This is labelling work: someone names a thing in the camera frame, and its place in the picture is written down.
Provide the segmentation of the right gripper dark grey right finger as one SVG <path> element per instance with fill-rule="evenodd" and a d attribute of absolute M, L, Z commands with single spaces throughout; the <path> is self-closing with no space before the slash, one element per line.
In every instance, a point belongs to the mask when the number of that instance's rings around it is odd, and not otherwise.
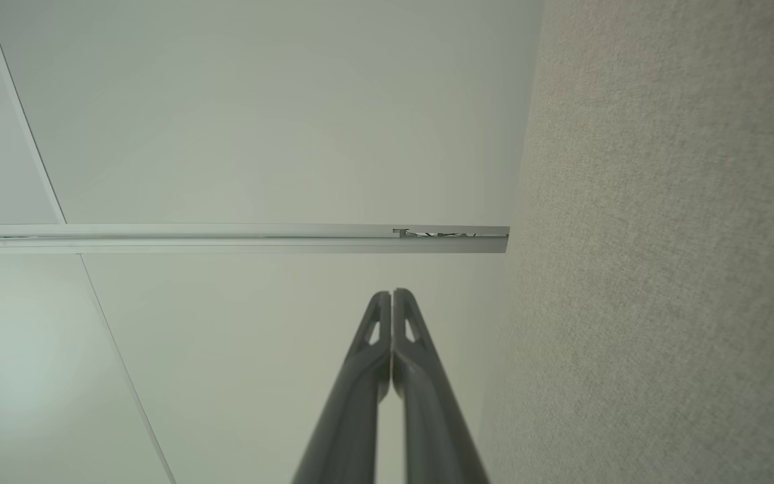
<path fill-rule="evenodd" d="M 406 484 L 490 484 L 417 298 L 393 296 L 393 385 L 404 403 Z"/>

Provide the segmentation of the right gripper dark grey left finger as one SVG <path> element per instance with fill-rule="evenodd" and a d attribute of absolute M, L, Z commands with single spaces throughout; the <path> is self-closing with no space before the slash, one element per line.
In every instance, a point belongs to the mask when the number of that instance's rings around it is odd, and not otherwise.
<path fill-rule="evenodd" d="M 391 295 L 381 291 L 363 312 L 292 484 L 374 484 L 391 347 Z"/>

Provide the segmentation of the white aluminium wall rail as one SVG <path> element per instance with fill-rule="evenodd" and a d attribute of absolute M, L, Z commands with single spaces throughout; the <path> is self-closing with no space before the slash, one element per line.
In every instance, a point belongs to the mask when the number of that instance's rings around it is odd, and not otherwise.
<path fill-rule="evenodd" d="M 503 253 L 509 227 L 97 223 L 0 225 L 0 254 Z"/>

